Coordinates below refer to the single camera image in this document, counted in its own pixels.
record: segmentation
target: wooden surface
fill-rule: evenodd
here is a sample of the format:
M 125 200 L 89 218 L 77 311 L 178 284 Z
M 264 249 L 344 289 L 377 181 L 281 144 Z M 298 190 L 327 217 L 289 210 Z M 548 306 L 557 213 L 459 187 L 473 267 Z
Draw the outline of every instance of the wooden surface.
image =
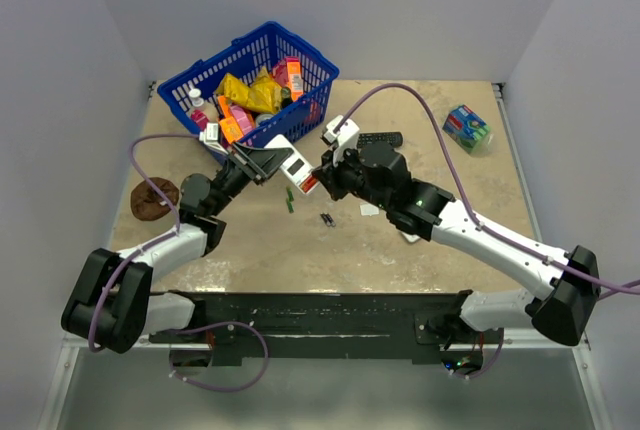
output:
M 334 82 L 327 118 L 344 112 L 381 81 Z M 445 136 L 474 209 L 517 232 L 532 236 L 531 225 L 502 119 L 488 82 L 404 82 L 429 102 L 442 124 L 462 103 L 493 129 L 489 154 L 467 155 Z M 457 191 L 433 129 L 418 102 L 398 89 L 384 90 L 354 116 L 363 132 L 399 130 L 400 151 L 415 178 Z M 326 149 L 322 125 L 296 147 L 319 163 Z M 181 133 L 184 128 L 160 97 L 150 101 L 143 134 Z M 180 186 L 191 173 L 213 177 L 218 163 L 195 141 L 163 139 L 144 142 L 137 158 L 149 176 Z M 129 193 L 141 181 L 131 169 L 128 188 L 114 228 L 112 248 L 131 247 L 166 231 L 172 216 L 156 222 L 136 220 Z M 265 186 L 250 185 L 220 215 L 227 229 L 220 246 L 207 257 L 183 266 L 154 285 L 154 290 L 242 292 L 457 292 L 473 288 L 500 291 L 518 285 L 492 268 L 455 250 L 424 241 L 408 244 L 384 214 L 360 215 L 361 201 L 348 196 L 332 202 L 322 187 L 309 197 L 295 194 L 295 213 L 285 204 L 287 180 L 278 173 Z M 330 213 L 327 228 L 319 213 Z

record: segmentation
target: white wall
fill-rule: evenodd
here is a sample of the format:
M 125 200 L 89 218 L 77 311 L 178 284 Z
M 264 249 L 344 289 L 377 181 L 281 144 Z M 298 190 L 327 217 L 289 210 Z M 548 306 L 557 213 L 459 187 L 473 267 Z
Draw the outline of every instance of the white wall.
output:
M 555 0 L 506 87 L 545 240 L 640 278 L 640 0 Z M 616 429 L 638 428 L 640 299 L 596 307 L 588 334 Z
M 266 20 L 344 78 L 504 81 L 552 0 L 106 0 L 148 76 L 169 77 Z
M 103 0 L 2 0 L 0 22 L 0 427 L 27 429 L 66 299 L 106 243 L 146 88 Z

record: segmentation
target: cable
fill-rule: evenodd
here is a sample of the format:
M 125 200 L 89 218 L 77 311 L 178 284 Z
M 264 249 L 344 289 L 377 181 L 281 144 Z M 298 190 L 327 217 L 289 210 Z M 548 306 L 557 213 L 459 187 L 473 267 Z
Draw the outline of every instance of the cable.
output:
M 171 209 L 171 212 L 173 213 L 173 216 L 176 219 L 176 232 L 179 232 L 180 231 L 180 214 L 178 213 L 178 209 L 171 202 L 169 197 L 167 197 L 165 193 L 162 190 L 160 190 L 160 187 L 158 187 L 155 183 L 153 183 L 153 181 L 144 172 L 144 170 L 140 168 L 140 165 L 138 164 L 134 156 L 136 145 L 138 145 L 140 142 L 144 142 L 145 140 L 152 140 L 155 138 L 165 138 L 165 137 L 166 138 L 193 138 L 198 140 L 200 138 L 200 135 L 190 135 L 187 133 L 156 133 L 153 135 L 145 135 L 144 137 L 140 137 L 134 140 L 133 143 L 131 143 L 131 145 L 129 146 L 129 160 L 131 161 L 131 165 L 133 166 L 133 168 L 136 169 L 136 172 L 138 172 L 140 176 L 144 178 L 145 182 L 147 182 L 149 186 L 153 188 L 154 192 L 156 192 L 160 197 L 162 197 L 162 199 L 166 202 L 167 206 Z
M 438 127 L 438 122 L 436 121 L 436 118 L 433 114 L 433 112 L 431 111 L 431 109 L 429 108 L 429 105 L 427 105 L 427 102 L 424 100 L 424 98 L 422 98 L 422 96 L 413 88 L 409 87 L 408 85 L 405 85 L 403 83 L 385 83 L 382 84 L 370 91 L 368 91 L 367 93 L 365 93 L 360 100 L 358 100 L 353 107 L 351 107 L 349 109 L 349 111 L 347 111 L 347 113 L 345 114 L 345 116 L 342 118 L 342 120 L 338 123 L 338 125 L 335 127 L 334 132 L 337 132 L 338 129 L 342 126 L 342 124 L 344 124 L 344 122 L 346 122 L 351 115 L 353 115 L 353 113 L 360 107 L 360 105 L 362 105 L 365 101 L 367 101 L 372 95 L 378 93 L 381 90 L 384 90 L 386 88 L 400 88 L 402 90 L 406 90 L 407 92 L 411 93 L 414 97 L 416 97 L 418 99 L 418 101 L 420 102 L 420 104 L 422 105 L 422 107 L 424 108 L 425 112 L 427 112 L 427 116 L 429 117 L 429 120 L 431 121 L 431 125 L 433 126 L 433 130 L 436 133 L 436 137 L 438 138 L 438 143 L 440 144 L 440 148 L 442 149 L 442 153 L 444 154 L 444 158 L 447 161 L 447 166 L 449 167 L 449 171 L 451 172 L 451 176 L 453 177 L 453 180 L 455 181 L 456 187 L 458 189 L 458 192 L 460 192 L 460 199 L 462 200 L 462 203 L 464 204 L 464 208 L 467 211 L 467 214 L 469 215 L 469 218 L 471 219 L 471 221 L 473 223 L 476 224 L 476 226 L 481 229 L 482 231 L 486 232 L 487 234 L 491 235 L 493 238 L 495 238 L 496 240 L 501 241 L 502 243 L 505 243 L 517 250 L 520 250 L 523 253 L 526 253 L 527 255 L 530 255 L 540 261 L 543 262 L 547 262 L 550 265 L 556 267 L 559 270 L 562 270 L 563 272 L 567 272 L 570 273 L 571 275 L 574 275 L 578 278 L 581 278 L 583 280 L 586 280 L 587 282 L 596 284 L 596 285 L 600 285 L 602 287 L 608 288 L 610 290 L 613 290 L 614 293 L 608 292 L 606 295 L 606 297 L 610 297 L 616 293 L 626 293 L 629 295 L 640 295 L 640 290 L 635 290 L 632 287 L 636 286 L 636 285 L 640 285 L 640 281 L 637 282 L 629 282 L 627 284 L 624 285 L 618 285 L 616 283 L 611 283 L 611 282 L 607 282 L 605 280 L 600 280 L 599 278 L 596 277 L 592 277 L 591 275 L 587 275 L 586 273 L 582 273 L 580 270 L 576 270 L 575 268 L 571 268 L 567 265 L 564 265 L 560 262 L 555 261 L 552 257 L 550 257 L 549 255 L 544 255 L 542 253 L 536 252 L 535 250 L 532 250 L 516 241 L 511 240 L 509 237 L 505 237 L 504 235 L 496 232 L 495 230 L 493 230 L 492 228 L 486 226 L 483 222 L 481 222 L 478 217 L 476 216 L 475 212 L 473 211 L 473 208 L 471 208 L 471 203 L 469 202 L 469 198 L 467 197 L 466 192 L 464 191 L 464 188 L 462 187 L 462 182 L 460 181 L 460 177 L 458 176 L 458 172 L 456 171 L 455 167 L 453 166 L 453 162 L 451 160 L 451 156 L 449 155 L 449 151 L 447 150 L 447 147 L 444 143 L 444 139 L 442 137 L 442 132 L 440 132 L 440 128 Z
M 500 336 L 500 340 L 498 341 L 498 347 L 496 348 L 496 351 L 493 352 L 491 359 L 485 365 L 483 365 L 480 370 L 473 372 L 469 375 L 460 375 L 457 373 L 450 373 L 450 374 L 455 375 L 459 378 L 463 378 L 465 380 L 473 380 L 474 378 L 478 378 L 484 375 L 485 373 L 487 373 L 498 360 L 498 357 L 500 356 L 500 352 L 502 352 L 502 346 L 504 345 L 504 328 L 499 329 L 498 334 Z
M 242 385 L 238 385 L 237 387 L 221 387 L 217 385 L 210 385 L 208 383 L 199 382 L 197 380 L 193 380 L 189 377 L 185 377 L 184 375 L 181 375 L 176 369 L 175 365 L 173 364 L 171 355 L 169 355 L 169 369 L 171 370 L 171 373 L 169 374 L 169 376 L 172 377 L 174 375 L 177 375 L 178 378 L 180 378 L 180 380 L 182 380 L 185 383 L 195 385 L 196 387 L 200 387 L 205 390 L 211 390 L 214 392 L 223 392 L 223 393 L 240 392 L 256 384 L 258 380 L 260 380 L 262 376 L 265 374 L 265 372 L 267 371 L 267 367 L 269 366 L 269 349 L 267 348 L 267 342 L 265 341 L 264 337 L 260 334 L 260 332 L 258 332 L 252 326 L 242 322 L 220 322 L 220 323 L 212 323 L 211 325 L 205 325 L 204 327 L 192 328 L 189 330 L 177 330 L 172 333 L 176 335 L 193 335 L 194 333 L 205 332 L 208 330 L 213 330 L 214 328 L 228 327 L 229 325 L 233 325 L 234 327 L 241 327 L 246 330 L 249 330 L 256 337 L 258 337 L 258 340 L 260 341 L 260 345 L 262 345 L 262 350 L 264 351 L 264 360 L 262 362 L 262 367 L 260 368 L 260 371 L 257 373 L 255 377 L 253 377 L 251 380 L 249 380 L 248 382 Z
M 625 288 L 633 288 L 633 287 L 637 287 L 638 285 L 640 285 L 640 280 L 634 280 L 633 282 L 625 283 L 623 285 L 623 287 L 625 287 Z M 600 295 L 600 298 L 598 299 L 598 301 L 601 302 L 605 298 L 613 297 L 614 295 L 617 295 L 618 293 L 620 293 L 620 292 L 618 292 L 617 290 L 611 290 L 609 292 L 603 293 L 602 295 Z
M 213 333 L 207 331 L 207 333 L 205 334 L 205 339 L 207 341 L 207 345 L 209 345 L 209 350 L 213 351 L 214 347 L 216 346 L 216 339 Z
M 164 133 L 164 134 L 154 134 L 154 135 L 146 135 L 144 137 L 140 137 L 140 138 L 134 140 L 133 143 L 129 146 L 129 160 L 131 160 L 131 165 L 133 165 L 133 168 L 136 169 L 136 171 L 140 174 L 140 176 L 142 178 L 144 178 L 144 180 L 149 184 L 149 186 L 151 188 L 153 188 L 153 190 L 160 197 L 162 197 L 162 199 L 169 206 L 169 208 L 173 212 L 173 215 L 174 215 L 174 217 L 176 219 L 176 230 L 174 232 L 167 233 L 165 235 L 161 235 L 158 238 L 155 238 L 154 240 L 151 240 L 150 242 L 147 242 L 142 247 L 137 248 L 129 256 L 127 256 L 124 260 L 122 260 L 122 262 L 120 262 L 120 265 L 118 265 L 116 267 L 116 269 L 113 271 L 113 273 L 111 274 L 111 277 L 107 281 L 107 284 L 102 289 L 102 293 L 100 294 L 100 298 L 98 298 L 98 303 L 96 304 L 96 309 L 93 311 L 93 316 L 91 317 L 91 324 L 89 325 L 89 335 L 87 336 L 87 341 L 89 343 L 89 351 L 91 351 L 93 353 L 98 353 L 98 352 L 100 352 L 101 350 L 104 349 L 104 347 L 98 347 L 96 345 L 96 332 L 98 330 L 98 317 L 102 313 L 102 309 L 104 307 L 105 302 L 107 301 L 107 297 L 109 296 L 109 292 L 111 291 L 113 286 L 116 284 L 116 281 L 118 280 L 118 277 L 120 277 L 120 274 L 123 272 L 123 270 L 125 268 L 127 268 L 127 265 L 129 265 L 133 261 L 134 258 L 138 257 L 143 252 L 146 252 L 147 250 L 149 250 L 150 248 L 154 247 L 155 245 L 157 245 L 159 243 L 162 243 L 164 241 L 167 241 L 170 238 L 173 238 L 180 231 L 180 214 L 178 213 L 178 209 L 171 202 L 169 197 L 167 197 L 167 195 L 162 190 L 160 190 L 160 188 L 155 183 L 153 183 L 153 181 L 142 170 L 142 168 L 140 168 L 140 165 L 138 164 L 138 162 L 136 161 L 135 156 L 134 156 L 134 150 L 136 148 L 136 145 L 138 145 L 140 142 L 143 142 L 145 140 L 154 139 L 154 138 L 164 138 L 164 137 L 170 137 L 170 138 L 195 138 L 195 139 L 197 139 L 198 135 L 189 135 L 189 134 L 186 134 L 186 133 Z
M 476 349 L 476 346 L 478 346 L 480 348 L 480 351 L 482 351 L 482 348 L 484 347 L 484 333 L 481 333 L 478 338 L 476 338 L 473 341 L 473 347 L 471 347 L 471 353 L 473 353 L 473 351 Z

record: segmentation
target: black remote control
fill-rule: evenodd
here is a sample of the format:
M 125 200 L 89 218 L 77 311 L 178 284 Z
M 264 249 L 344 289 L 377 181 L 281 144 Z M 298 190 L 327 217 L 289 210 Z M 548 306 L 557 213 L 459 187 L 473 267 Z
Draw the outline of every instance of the black remote control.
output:
M 398 148 L 402 146 L 403 138 L 400 132 L 361 133 L 358 137 L 358 148 L 376 142 L 387 142 L 392 148 Z

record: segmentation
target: colorful package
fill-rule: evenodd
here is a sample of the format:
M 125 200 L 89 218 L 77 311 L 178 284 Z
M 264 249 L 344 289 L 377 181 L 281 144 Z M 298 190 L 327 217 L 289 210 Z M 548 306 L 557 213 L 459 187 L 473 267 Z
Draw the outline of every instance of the colorful package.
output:
M 224 134 L 224 138 L 229 144 L 232 144 L 236 140 L 240 140 L 244 137 L 238 122 L 235 118 L 223 118 L 218 122 L 220 124 L 220 130 Z
M 491 142 L 491 128 L 466 105 L 449 112 L 442 129 L 468 153 L 485 148 Z
M 231 110 L 229 109 L 229 105 L 230 105 L 230 101 L 227 99 L 227 97 L 225 97 L 224 95 L 218 95 L 217 97 L 218 100 L 218 107 L 220 107 L 220 111 L 222 112 L 222 115 L 220 115 L 220 118 L 228 118 L 231 117 Z
M 207 123 L 209 123 L 209 119 L 207 118 L 207 116 L 198 109 L 195 109 L 191 113 L 191 120 L 196 122 L 196 125 L 198 125 L 198 128 L 200 130 L 204 130 L 205 128 L 207 128 Z
M 247 110 L 258 113 L 276 113 L 278 107 L 274 104 L 274 95 L 276 93 L 275 87 L 278 87 L 278 84 L 270 78 L 266 68 L 264 72 L 265 75 L 262 75 L 262 71 L 260 72 L 251 87 L 248 87 L 241 80 L 227 73 L 220 82 L 216 93 L 223 95 L 233 103 Z
M 295 102 L 304 93 L 300 59 L 297 57 L 284 57 L 273 67 L 273 77 L 282 87 L 289 87 L 291 98 Z
M 235 118 L 243 135 L 248 134 L 251 130 L 256 128 L 256 122 L 254 122 L 251 112 L 236 104 L 231 105 L 230 111 L 232 118 Z

